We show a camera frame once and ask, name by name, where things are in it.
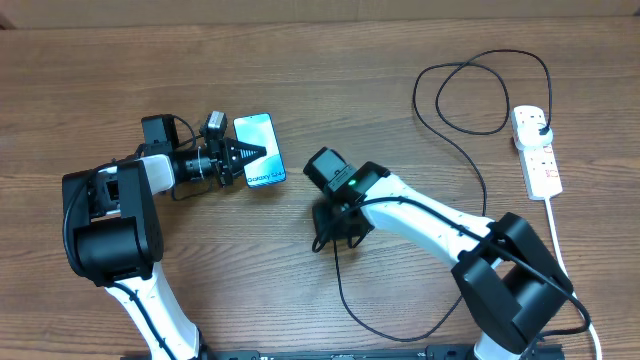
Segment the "blue Galaxy S24 smartphone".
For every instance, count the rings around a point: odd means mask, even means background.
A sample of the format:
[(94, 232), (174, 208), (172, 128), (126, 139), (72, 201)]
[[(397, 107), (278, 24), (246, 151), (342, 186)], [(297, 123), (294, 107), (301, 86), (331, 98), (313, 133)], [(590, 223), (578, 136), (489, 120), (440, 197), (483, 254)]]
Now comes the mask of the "blue Galaxy S24 smartphone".
[(270, 114), (236, 118), (233, 125), (236, 139), (241, 143), (240, 154), (248, 187), (284, 182), (286, 170)]

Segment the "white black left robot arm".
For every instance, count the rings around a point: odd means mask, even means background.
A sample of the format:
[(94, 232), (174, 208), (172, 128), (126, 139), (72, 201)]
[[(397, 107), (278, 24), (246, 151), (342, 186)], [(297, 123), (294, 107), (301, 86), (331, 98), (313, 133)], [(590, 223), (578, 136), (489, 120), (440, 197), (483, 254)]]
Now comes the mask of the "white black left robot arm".
[(222, 112), (212, 112), (190, 143), (179, 139), (180, 120), (144, 117), (144, 141), (132, 155), (63, 177), (63, 245), (71, 269), (123, 306), (149, 347), (148, 358), (212, 359), (164, 273), (154, 197), (189, 181), (228, 186), (267, 150), (226, 137)]

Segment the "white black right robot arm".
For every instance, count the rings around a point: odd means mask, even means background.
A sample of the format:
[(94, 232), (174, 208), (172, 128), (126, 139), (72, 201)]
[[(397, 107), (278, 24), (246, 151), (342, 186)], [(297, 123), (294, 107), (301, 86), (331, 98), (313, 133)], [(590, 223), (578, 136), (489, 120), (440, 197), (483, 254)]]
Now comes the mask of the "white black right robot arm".
[(469, 359), (521, 359), (551, 335), (547, 324), (572, 303), (583, 333), (591, 324), (569, 277), (529, 222), (508, 212), (499, 220), (446, 206), (407, 185), (389, 169), (367, 162), (355, 168), (335, 150), (321, 148), (304, 174), (324, 195), (312, 208), (313, 252), (345, 241), (350, 249), (374, 230), (400, 235), (440, 260), (481, 330)]

